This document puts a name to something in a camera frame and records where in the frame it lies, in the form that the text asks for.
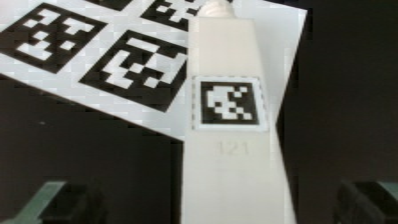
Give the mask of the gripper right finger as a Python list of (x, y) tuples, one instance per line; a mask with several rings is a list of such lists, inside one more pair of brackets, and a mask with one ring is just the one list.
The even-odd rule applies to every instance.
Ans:
[(332, 224), (398, 224), (398, 182), (341, 182)]

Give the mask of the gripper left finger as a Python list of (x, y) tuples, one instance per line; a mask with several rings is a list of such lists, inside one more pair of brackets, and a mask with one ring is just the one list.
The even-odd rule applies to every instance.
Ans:
[(5, 224), (104, 224), (99, 189), (65, 181), (47, 181)]

